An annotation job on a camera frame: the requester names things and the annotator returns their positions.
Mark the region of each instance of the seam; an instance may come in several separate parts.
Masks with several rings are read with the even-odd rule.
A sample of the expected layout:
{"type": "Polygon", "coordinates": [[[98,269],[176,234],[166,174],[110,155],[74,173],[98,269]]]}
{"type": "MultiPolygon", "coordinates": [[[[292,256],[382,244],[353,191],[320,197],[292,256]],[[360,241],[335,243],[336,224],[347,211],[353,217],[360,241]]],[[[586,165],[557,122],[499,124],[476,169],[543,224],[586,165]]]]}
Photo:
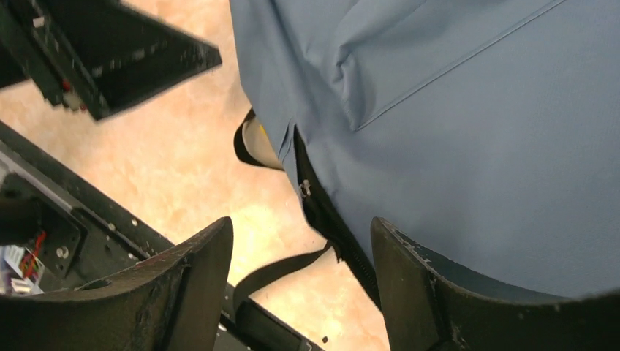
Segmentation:
{"type": "MultiPolygon", "coordinates": [[[[269,0],[269,3],[270,3],[270,6],[271,6],[271,8],[273,10],[273,12],[271,14],[276,19],[276,23],[277,23],[277,25],[278,25],[278,27],[280,29],[280,33],[282,34],[282,36],[279,39],[281,39],[282,41],[286,42],[285,47],[289,48],[287,50],[286,54],[287,54],[287,56],[296,57],[295,53],[293,53],[290,50],[290,48],[292,48],[291,38],[290,38],[288,32],[286,31],[286,26],[284,25],[284,22],[282,21],[282,16],[280,16],[280,11],[279,11],[277,5],[273,2],[273,0],[269,0]]],[[[271,62],[275,62],[276,64],[278,64],[278,62],[280,60],[278,60],[278,57],[276,55],[274,55],[274,52],[275,52],[274,50],[268,50],[268,57],[271,59],[271,62]]],[[[284,84],[284,80],[282,79],[282,75],[281,75],[280,69],[275,69],[274,72],[275,72],[275,75],[276,75],[277,80],[279,82],[279,85],[280,86],[286,86],[284,84]]],[[[292,111],[293,108],[291,107],[290,103],[286,99],[282,102],[282,105],[286,109],[287,115],[288,115],[288,117],[285,117],[286,122],[287,122],[287,128],[284,129],[284,131],[282,132],[281,135],[277,136],[277,138],[278,138],[277,139],[278,141],[276,142],[276,146],[277,147],[275,145],[273,145],[272,142],[271,142],[271,139],[268,138],[269,139],[269,143],[271,144],[271,148],[273,148],[273,151],[276,153],[276,156],[277,156],[277,158],[278,158],[278,160],[280,162],[282,162],[282,160],[284,158],[284,157],[281,157],[282,152],[284,151],[284,149],[285,148],[287,149],[287,151],[286,151],[287,153],[288,153],[288,149],[290,149],[290,146],[286,145],[286,143],[287,143],[287,136],[289,134],[288,125],[293,120],[293,115],[294,115],[294,113],[292,111]]],[[[261,118],[260,118],[259,111],[257,111],[257,106],[252,104],[252,108],[254,108],[254,111],[256,113],[256,118],[260,122],[261,118]]]]}
{"type": "Polygon", "coordinates": [[[284,158],[286,158],[291,151],[291,145],[292,145],[291,130],[293,128],[295,128],[295,122],[291,118],[289,122],[287,123],[287,131],[284,133],[284,139],[282,141],[282,147],[280,149],[281,155],[280,154],[278,155],[278,160],[283,166],[284,166],[284,158]]]}
{"type": "MultiPolygon", "coordinates": [[[[381,31],[379,31],[377,33],[377,36],[381,36],[383,35],[386,31],[389,31],[390,29],[394,28],[395,26],[397,26],[399,23],[403,22],[405,19],[413,16],[422,6],[424,6],[426,3],[428,2],[428,0],[424,0],[418,7],[415,8],[415,10],[413,10],[411,13],[409,13],[408,15],[404,16],[403,18],[401,18],[400,20],[397,20],[396,22],[392,23],[391,25],[387,26],[386,28],[383,28],[381,31]]],[[[355,44],[359,42],[359,40],[355,40],[353,42],[350,42],[349,44],[345,45],[346,46],[350,46],[351,44],[355,44]]],[[[349,57],[352,55],[352,51],[349,50],[349,52],[346,54],[345,57],[343,57],[343,59],[341,59],[338,62],[338,68],[339,68],[339,80],[343,80],[343,74],[342,74],[342,64],[349,59],[349,57]]],[[[344,89],[345,89],[345,84],[342,85],[342,88],[340,88],[340,94],[339,96],[340,101],[341,101],[341,106],[343,107],[344,113],[347,116],[351,116],[353,114],[353,112],[351,111],[351,108],[349,107],[349,102],[351,101],[351,93],[349,92],[346,96],[344,94],[344,89]]],[[[354,128],[353,125],[351,125],[354,122],[350,122],[349,123],[349,128],[354,128]]]]}
{"type": "Polygon", "coordinates": [[[381,115],[383,115],[384,113],[388,112],[389,110],[391,110],[392,108],[394,108],[395,106],[397,106],[398,104],[400,104],[401,102],[403,102],[404,100],[406,100],[407,98],[412,96],[413,94],[415,94],[415,93],[419,92],[420,90],[424,89],[426,86],[431,85],[434,81],[440,79],[441,77],[443,77],[447,73],[451,72],[455,68],[457,68],[457,67],[461,66],[462,64],[468,62],[470,59],[473,59],[475,56],[477,56],[478,54],[482,53],[484,50],[486,50],[486,49],[490,48],[491,46],[497,44],[498,42],[502,41],[504,38],[506,38],[506,37],[510,36],[511,34],[515,33],[517,30],[523,28],[525,25],[527,25],[528,23],[531,23],[533,20],[536,20],[537,18],[539,18],[540,16],[544,15],[545,13],[553,10],[554,8],[556,8],[557,6],[559,6],[561,3],[565,2],[565,1],[566,0],[555,0],[555,1],[550,2],[549,4],[546,4],[544,7],[541,7],[540,9],[536,10],[535,12],[533,12],[531,15],[528,15],[527,17],[525,17],[523,20],[520,20],[519,22],[517,22],[515,25],[511,26],[509,29],[507,29],[503,33],[501,33],[501,34],[497,35],[496,37],[494,37],[493,39],[485,42],[484,44],[482,44],[478,48],[475,48],[473,51],[471,51],[471,52],[461,56],[460,58],[457,58],[451,64],[448,64],[446,67],[444,67],[443,69],[438,71],[435,75],[432,75],[430,78],[427,78],[422,83],[419,83],[416,86],[414,86],[412,89],[408,90],[405,94],[402,94],[401,96],[399,96],[399,97],[395,98],[394,100],[392,100],[391,102],[387,103],[384,107],[380,108],[367,121],[363,122],[355,130],[355,132],[363,129],[366,126],[368,126],[370,123],[372,123],[373,121],[375,121],[376,119],[381,117],[381,115]]]}

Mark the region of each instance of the red wire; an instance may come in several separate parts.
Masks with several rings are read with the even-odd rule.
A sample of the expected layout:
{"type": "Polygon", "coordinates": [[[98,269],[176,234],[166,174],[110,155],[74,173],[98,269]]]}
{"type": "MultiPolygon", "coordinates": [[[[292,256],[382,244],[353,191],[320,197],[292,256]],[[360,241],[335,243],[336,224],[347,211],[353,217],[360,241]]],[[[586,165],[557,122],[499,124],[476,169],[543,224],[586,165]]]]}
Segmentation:
{"type": "Polygon", "coordinates": [[[41,235],[39,235],[39,237],[37,238],[37,241],[35,241],[34,251],[32,252],[32,255],[30,255],[30,264],[28,266],[28,270],[23,276],[24,279],[30,278],[30,276],[32,275],[32,271],[34,270],[34,264],[37,261],[37,257],[39,256],[39,250],[41,249],[41,245],[43,245],[43,241],[45,240],[46,236],[48,236],[48,234],[43,230],[41,232],[41,235]]]}

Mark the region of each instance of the pink marble tile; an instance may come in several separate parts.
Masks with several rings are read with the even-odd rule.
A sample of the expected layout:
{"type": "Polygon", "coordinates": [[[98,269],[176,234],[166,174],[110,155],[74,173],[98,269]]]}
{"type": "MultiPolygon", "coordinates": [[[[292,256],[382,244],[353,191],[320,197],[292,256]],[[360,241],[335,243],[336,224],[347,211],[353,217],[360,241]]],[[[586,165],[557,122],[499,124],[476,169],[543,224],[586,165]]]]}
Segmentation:
{"type": "MultiPolygon", "coordinates": [[[[249,103],[228,1],[131,3],[218,45],[224,65],[100,124],[52,109],[23,84],[0,92],[2,121],[176,243],[231,216],[231,284],[261,265],[322,247],[284,174],[235,158],[233,134],[249,103]]],[[[254,298],[327,350],[389,349],[381,314],[333,253],[254,298]]]]}

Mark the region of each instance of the black panel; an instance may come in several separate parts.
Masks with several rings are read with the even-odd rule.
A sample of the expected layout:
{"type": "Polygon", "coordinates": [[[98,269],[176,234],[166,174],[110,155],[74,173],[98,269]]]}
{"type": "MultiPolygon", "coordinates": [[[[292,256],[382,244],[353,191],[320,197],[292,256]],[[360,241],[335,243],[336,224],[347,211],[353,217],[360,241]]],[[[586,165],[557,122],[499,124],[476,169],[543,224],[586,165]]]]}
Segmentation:
{"type": "Polygon", "coordinates": [[[371,236],[393,351],[609,350],[620,342],[618,290],[552,300],[468,272],[384,219],[373,220],[371,236]],[[437,264],[462,273],[469,289],[441,275],[437,264]]]}
{"type": "Polygon", "coordinates": [[[3,350],[212,350],[232,236],[232,222],[223,218],[170,250],[78,289],[0,295],[3,350]]]}
{"type": "MultiPolygon", "coordinates": [[[[215,47],[111,0],[4,0],[0,44],[0,60],[28,62],[23,75],[52,105],[97,120],[222,62],[215,47]]],[[[7,67],[2,86],[23,79],[7,67]]]]}
{"type": "Polygon", "coordinates": [[[21,67],[15,62],[7,49],[0,44],[0,89],[24,80],[26,80],[26,76],[23,75],[21,67]]]}

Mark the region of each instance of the black metal frame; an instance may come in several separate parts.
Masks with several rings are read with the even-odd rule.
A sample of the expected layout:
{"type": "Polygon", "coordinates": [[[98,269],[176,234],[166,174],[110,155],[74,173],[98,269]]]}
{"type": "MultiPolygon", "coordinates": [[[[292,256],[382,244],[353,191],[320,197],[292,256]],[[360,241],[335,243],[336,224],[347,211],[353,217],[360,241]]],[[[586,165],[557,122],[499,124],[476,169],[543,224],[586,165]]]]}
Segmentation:
{"type": "Polygon", "coordinates": [[[385,219],[373,220],[371,237],[393,351],[606,350],[620,342],[620,290],[556,298],[471,271],[385,219]]]}
{"type": "MultiPolygon", "coordinates": [[[[57,198],[59,203],[70,208],[81,208],[98,221],[111,224],[115,228],[113,232],[132,247],[139,260],[173,247],[165,237],[1,122],[0,161],[13,171],[19,170],[20,175],[31,184],[41,184],[47,189],[46,195],[57,198]]],[[[226,296],[232,297],[234,289],[227,285],[226,296]]],[[[321,350],[251,299],[243,303],[245,317],[233,322],[227,317],[232,312],[231,299],[223,298],[222,329],[219,333],[229,335],[222,340],[236,339],[245,348],[251,347],[253,350],[321,350]]],[[[218,347],[222,345],[216,343],[215,350],[218,347]]]]}
{"type": "Polygon", "coordinates": [[[232,236],[232,222],[223,218],[182,244],[80,287],[0,296],[3,347],[212,350],[218,339],[219,297],[233,255],[232,236]]]}
{"type": "Polygon", "coordinates": [[[51,105],[96,120],[221,63],[213,45],[120,1],[0,1],[0,88],[32,79],[51,105]]]}

